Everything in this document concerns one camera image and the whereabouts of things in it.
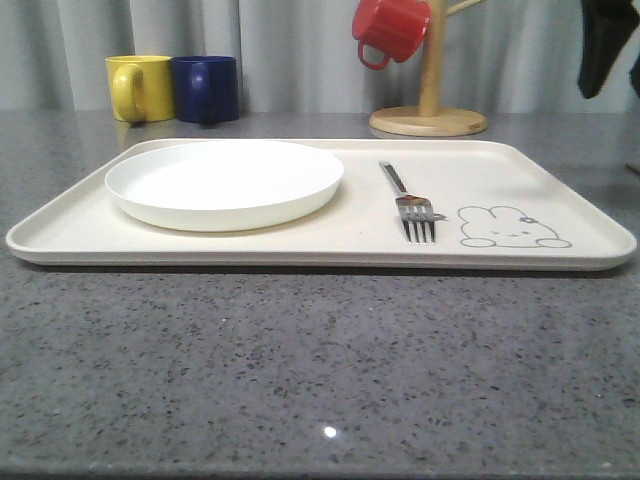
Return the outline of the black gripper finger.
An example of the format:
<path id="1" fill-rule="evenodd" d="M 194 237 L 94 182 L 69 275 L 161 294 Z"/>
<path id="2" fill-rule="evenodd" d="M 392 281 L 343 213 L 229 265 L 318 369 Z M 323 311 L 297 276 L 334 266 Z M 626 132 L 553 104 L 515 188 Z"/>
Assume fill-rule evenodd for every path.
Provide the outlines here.
<path id="1" fill-rule="evenodd" d="M 632 1 L 580 2 L 583 21 L 581 65 L 577 85 L 585 99 L 596 97 L 623 48 L 639 28 Z"/>

